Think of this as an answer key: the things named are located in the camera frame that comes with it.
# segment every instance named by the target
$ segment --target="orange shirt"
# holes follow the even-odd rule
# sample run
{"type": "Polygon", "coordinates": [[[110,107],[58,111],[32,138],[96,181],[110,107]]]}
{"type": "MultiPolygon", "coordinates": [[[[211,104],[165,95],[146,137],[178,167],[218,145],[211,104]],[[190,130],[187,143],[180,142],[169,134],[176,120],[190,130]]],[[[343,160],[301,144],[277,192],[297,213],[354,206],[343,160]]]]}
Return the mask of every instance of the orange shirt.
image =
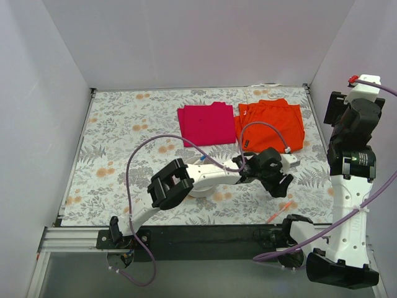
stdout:
{"type": "MultiPolygon", "coordinates": [[[[291,151],[303,148],[305,130],[298,104],[288,104],[284,98],[276,101],[260,100],[254,104],[239,104],[239,111],[240,116],[234,118],[238,140],[245,125],[263,121],[273,125],[281,132],[291,151]]],[[[244,151],[262,152],[269,147],[275,148],[280,153],[285,153],[283,142],[270,127],[255,124],[245,130],[244,151]]]]}

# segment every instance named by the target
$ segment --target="white wall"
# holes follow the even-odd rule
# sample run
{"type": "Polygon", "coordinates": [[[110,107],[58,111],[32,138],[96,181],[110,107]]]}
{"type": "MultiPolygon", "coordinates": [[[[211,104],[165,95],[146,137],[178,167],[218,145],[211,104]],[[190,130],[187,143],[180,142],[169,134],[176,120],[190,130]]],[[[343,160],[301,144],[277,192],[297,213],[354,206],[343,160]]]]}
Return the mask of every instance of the white wall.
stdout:
{"type": "Polygon", "coordinates": [[[0,0],[0,297],[24,297],[65,191],[89,88],[39,0],[0,0]]]}
{"type": "Polygon", "coordinates": [[[354,0],[43,0],[98,89],[302,84],[354,0]]]}
{"type": "MultiPolygon", "coordinates": [[[[356,0],[311,85],[320,120],[331,91],[349,92],[346,82],[351,75],[380,75],[382,84],[397,88],[396,14],[394,0],[356,0]]],[[[397,98],[383,91],[380,96],[386,104],[370,141],[378,161],[374,190],[397,169],[397,98]]],[[[323,124],[322,130],[328,139],[331,127],[323,124]]],[[[368,234],[389,297],[397,297],[396,193],[397,181],[370,206],[368,220],[368,234]]]]}

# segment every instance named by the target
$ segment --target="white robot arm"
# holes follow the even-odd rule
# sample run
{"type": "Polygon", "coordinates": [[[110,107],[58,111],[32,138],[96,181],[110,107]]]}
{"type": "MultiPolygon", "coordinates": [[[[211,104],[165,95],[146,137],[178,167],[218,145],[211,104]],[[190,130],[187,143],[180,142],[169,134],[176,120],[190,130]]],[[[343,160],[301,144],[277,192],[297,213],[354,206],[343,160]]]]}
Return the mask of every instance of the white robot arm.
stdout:
{"type": "MultiPolygon", "coordinates": [[[[379,76],[363,74],[363,81],[380,83],[379,76]]],[[[369,268],[365,242],[369,197],[376,173],[376,156],[367,145],[377,126],[384,99],[379,89],[358,84],[347,96],[332,93],[324,123],[334,127],[327,152],[334,189],[333,223],[359,209],[351,219],[332,230],[329,244],[317,239],[302,248],[311,281],[359,289],[378,284],[379,274],[369,268]]],[[[313,223],[289,216],[290,237],[301,243],[316,235],[313,223]]]]}
{"type": "MultiPolygon", "coordinates": [[[[227,168],[238,169],[241,164],[240,161],[241,161],[241,157],[239,156],[237,158],[233,158],[224,162],[223,165],[227,168]]],[[[292,176],[288,175],[287,173],[291,167],[296,167],[300,164],[300,161],[295,155],[278,154],[273,148],[269,148],[263,151],[259,155],[247,156],[246,161],[247,161],[247,167],[245,170],[243,170],[240,173],[227,171],[215,165],[184,165],[184,166],[186,166],[187,177],[193,180],[192,189],[194,188],[198,189],[201,187],[218,185],[218,184],[234,185],[239,183],[250,183],[254,179],[259,179],[264,184],[265,188],[269,190],[273,196],[285,197],[287,194],[287,187],[290,181],[292,180],[292,176]],[[258,177],[258,174],[262,174],[263,171],[261,172],[254,169],[255,168],[254,165],[256,164],[254,160],[260,160],[261,157],[262,159],[267,160],[269,166],[271,166],[271,162],[273,158],[275,158],[275,161],[278,160],[280,162],[279,166],[276,166],[272,171],[273,177],[275,178],[274,181],[271,179],[261,179],[260,177],[258,177]]],[[[176,164],[177,163],[173,161],[170,165],[175,166],[176,164]]],[[[181,179],[176,178],[175,175],[173,175],[172,179],[173,179],[172,183],[174,185],[178,185],[178,183],[180,183],[181,181],[181,179]]],[[[161,210],[165,210],[162,209],[160,206],[153,207],[154,204],[153,195],[152,195],[153,192],[150,192],[150,187],[148,189],[149,191],[143,191],[135,198],[135,203],[133,205],[133,212],[132,212],[132,226],[135,232],[137,232],[139,228],[154,214],[160,212],[161,210]]],[[[130,225],[128,222],[128,216],[118,217],[118,229],[120,230],[123,237],[132,235],[132,231],[130,229],[130,225]]]]}

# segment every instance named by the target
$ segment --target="orange pen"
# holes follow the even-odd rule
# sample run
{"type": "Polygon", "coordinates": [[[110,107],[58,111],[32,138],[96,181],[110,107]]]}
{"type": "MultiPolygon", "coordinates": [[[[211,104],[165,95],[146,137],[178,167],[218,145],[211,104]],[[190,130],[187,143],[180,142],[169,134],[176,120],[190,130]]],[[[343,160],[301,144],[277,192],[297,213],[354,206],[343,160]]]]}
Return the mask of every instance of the orange pen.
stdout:
{"type": "Polygon", "coordinates": [[[286,203],[286,205],[284,207],[282,207],[276,214],[274,214],[271,218],[269,218],[267,220],[267,224],[270,223],[272,220],[274,220],[277,216],[279,216],[281,213],[283,213],[285,211],[285,209],[287,209],[289,207],[289,205],[291,205],[293,202],[293,200],[289,201],[288,203],[286,203]]]}

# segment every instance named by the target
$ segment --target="floral tablecloth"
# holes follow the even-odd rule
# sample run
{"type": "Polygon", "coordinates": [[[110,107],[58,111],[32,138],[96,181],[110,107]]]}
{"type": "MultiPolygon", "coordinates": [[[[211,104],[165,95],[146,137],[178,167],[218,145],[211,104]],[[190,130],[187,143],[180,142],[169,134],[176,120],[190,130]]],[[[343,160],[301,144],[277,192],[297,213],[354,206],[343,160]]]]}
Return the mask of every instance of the floral tablecloth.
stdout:
{"type": "MultiPolygon", "coordinates": [[[[288,213],[310,217],[315,223],[332,222],[333,191],[329,168],[305,89],[256,87],[236,89],[186,89],[165,91],[101,92],[93,99],[84,140],[78,156],[62,226],[108,225],[113,215],[128,212],[125,166],[131,152],[144,140],[162,133],[181,135],[177,108],[186,104],[232,104],[234,113],[242,102],[284,97],[299,104],[305,125],[301,160],[286,198],[272,198],[259,182],[218,186],[206,198],[188,196],[183,203],[158,212],[147,225],[263,224],[287,202],[288,213]]],[[[203,147],[220,161],[237,155],[237,144],[203,147]]],[[[146,189],[150,177],[175,158],[197,155],[180,140],[159,139],[147,144],[130,169],[132,196],[146,189]]]]}

